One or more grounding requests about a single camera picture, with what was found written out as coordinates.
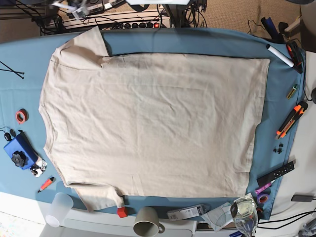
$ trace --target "blue fabric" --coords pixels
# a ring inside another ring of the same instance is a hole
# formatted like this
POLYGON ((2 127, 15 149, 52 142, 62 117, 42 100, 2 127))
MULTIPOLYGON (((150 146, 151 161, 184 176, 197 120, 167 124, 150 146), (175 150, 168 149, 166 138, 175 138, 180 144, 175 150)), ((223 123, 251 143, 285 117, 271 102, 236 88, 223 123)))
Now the blue fabric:
MULTIPOLYGON (((9 156, 3 149, 0 149, 2 167, 0 191, 44 202, 52 202, 57 192, 64 192, 73 197, 74 208, 85 209, 75 191, 64 187, 61 178, 43 150, 46 133, 43 120, 38 112, 41 87, 49 59, 55 48, 76 35, 78 34, 63 34, 0 44, 0 61, 16 71, 25 72, 25 78, 22 80, 14 73, 0 71, 0 127, 6 126, 6 131, 9 131, 9 128, 13 128, 16 132, 18 129, 25 131, 33 148, 48 163, 47 171, 41 177, 35 178, 29 171, 22 171, 15 167, 9 156), (18 125, 15 121, 15 112, 21 108, 28 112, 29 119, 26 123, 18 125), (51 176, 57 178, 56 182, 37 194, 40 186, 51 176)), ((302 99, 303 76, 266 50, 267 42, 264 39, 236 31, 210 28, 115 30, 106 31, 103 36, 111 55, 159 52, 269 58, 271 63, 262 122, 256 129, 254 156, 247 192, 254 191, 258 187, 257 177, 287 163, 296 126, 282 140, 275 140, 275 135, 288 113, 302 99), (288 100, 286 95, 296 83, 300 85, 299 91, 288 100), (274 153, 274 147, 278 148, 280 142, 283 143, 283 152, 274 153)), ((285 45, 272 43, 271 45, 289 57, 285 45)), ((0 147, 4 147, 5 144, 5 139, 0 139, 0 147)), ((270 199, 263 206, 265 219, 270 217, 280 182, 281 178, 273 183, 270 199)), ((211 206, 211 209, 214 209, 234 199, 125 197, 125 203, 129 207, 130 215, 137 213, 143 206, 159 206, 157 208, 159 217, 167 218, 166 212, 176 208, 206 203, 211 206)), ((116 213, 116 210, 116 207, 111 207, 101 211, 116 213)))

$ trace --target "beige t-shirt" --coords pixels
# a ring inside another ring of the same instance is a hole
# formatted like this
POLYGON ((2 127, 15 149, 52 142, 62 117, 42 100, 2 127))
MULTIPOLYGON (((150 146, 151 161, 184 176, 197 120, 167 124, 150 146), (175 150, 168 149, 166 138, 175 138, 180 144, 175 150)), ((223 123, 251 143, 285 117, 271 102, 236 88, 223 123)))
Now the beige t-shirt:
POLYGON ((44 150, 89 211, 123 206, 119 195, 242 196, 269 62, 111 57, 93 28, 52 55, 39 103, 44 150))

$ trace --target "gray mug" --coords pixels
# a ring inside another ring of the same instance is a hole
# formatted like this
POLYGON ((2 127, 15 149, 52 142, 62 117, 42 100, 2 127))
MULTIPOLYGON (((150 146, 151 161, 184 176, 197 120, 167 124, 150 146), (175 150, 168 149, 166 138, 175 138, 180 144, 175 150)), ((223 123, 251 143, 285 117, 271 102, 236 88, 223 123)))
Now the gray mug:
POLYGON ((154 237, 157 234, 163 233, 165 228, 159 223, 155 209, 145 206, 138 212, 133 230, 141 237, 154 237))

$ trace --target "orange box cutter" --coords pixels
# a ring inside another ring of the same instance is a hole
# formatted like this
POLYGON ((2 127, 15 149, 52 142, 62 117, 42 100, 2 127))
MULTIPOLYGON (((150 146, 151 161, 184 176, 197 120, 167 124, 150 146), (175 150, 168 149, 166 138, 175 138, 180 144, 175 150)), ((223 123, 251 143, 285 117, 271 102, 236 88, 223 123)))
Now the orange box cutter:
POLYGON ((293 127, 296 121, 303 115, 307 107, 308 104, 304 101, 301 101, 300 103, 298 103, 297 106, 294 107, 294 109, 286 117, 286 120, 276 132, 276 139, 280 139, 286 136, 291 127, 293 127))

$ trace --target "beige carpet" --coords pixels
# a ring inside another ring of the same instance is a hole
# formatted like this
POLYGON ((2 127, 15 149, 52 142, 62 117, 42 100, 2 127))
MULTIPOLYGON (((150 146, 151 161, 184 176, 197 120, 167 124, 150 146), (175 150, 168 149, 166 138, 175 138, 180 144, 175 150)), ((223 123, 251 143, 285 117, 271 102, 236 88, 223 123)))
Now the beige carpet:
MULTIPOLYGON (((124 4, 118 11, 129 11, 124 4)), ((248 32, 248 20, 260 24, 262 17, 271 17, 274 24, 280 21, 291 24, 300 14, 297 4, 285 0, 209 0, 203 13, 208 27, 248 32)), ((269 37, 264 30, 250 22, 251 32, 259 37, 269 37)), ((38 27, 30 19, 0 21, 0 42, 39 36, 38 27)))

